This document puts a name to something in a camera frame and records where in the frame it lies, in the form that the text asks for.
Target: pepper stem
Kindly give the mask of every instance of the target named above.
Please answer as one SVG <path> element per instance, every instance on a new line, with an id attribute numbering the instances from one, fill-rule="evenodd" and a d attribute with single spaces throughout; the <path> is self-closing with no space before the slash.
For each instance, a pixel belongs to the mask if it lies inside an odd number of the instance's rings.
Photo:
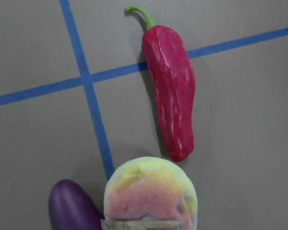
<path id="1" fill-rule="evenodd" d="M 132 11 L 138 11 L 144 16 L 144 18 L 146 20 L 147 30 L 149 30 L 152 27 L 154 27 L 155 25 L 157 25 L 157 23 L 155 22 L 153 17 L 150 15 L 150 13 L 143 6 L 133 5 L 133 6 L 127 6 L 125 8 L 126 13 L 130 13 Z"/>

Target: wrinkled red skin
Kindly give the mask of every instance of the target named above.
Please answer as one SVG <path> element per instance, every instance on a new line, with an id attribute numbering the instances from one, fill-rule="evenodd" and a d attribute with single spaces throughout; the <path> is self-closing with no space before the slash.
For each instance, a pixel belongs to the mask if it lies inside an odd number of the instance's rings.
<path id="1" fill-rule="evenodd" d="M 192 107 L 195 76 L 180 36 L 156 25 L 144 33 L 142 52 L 154 83 L 162 138 L 175 162 L 194 148 Z"/>

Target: pepper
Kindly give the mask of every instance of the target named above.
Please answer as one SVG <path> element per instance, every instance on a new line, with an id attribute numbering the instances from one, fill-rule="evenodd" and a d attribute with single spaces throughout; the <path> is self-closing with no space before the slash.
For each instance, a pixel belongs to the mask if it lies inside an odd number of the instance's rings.
<path id="1" fill-rule="evenodd" d="M 195 75 L 182 39 L 171 28 L 157 25 L 142 6 L 128 6 L 125 12 L 138 11 L 147 31 L 142 37 L 142 52 L 154 84 L 161 136 L 173 161 L 186 159 L 194 148 L 192 108 Z"/>

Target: eggplant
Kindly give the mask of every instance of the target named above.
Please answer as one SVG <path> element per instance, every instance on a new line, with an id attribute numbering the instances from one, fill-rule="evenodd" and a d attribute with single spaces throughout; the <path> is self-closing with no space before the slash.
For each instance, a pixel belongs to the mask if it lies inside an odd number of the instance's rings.
<path id="1" fill-rule="evenodd" d="M 91 197 L 71 180 L 53 186 L 48 210 L 53 230 L 102 230 L 102 216 Z"/>

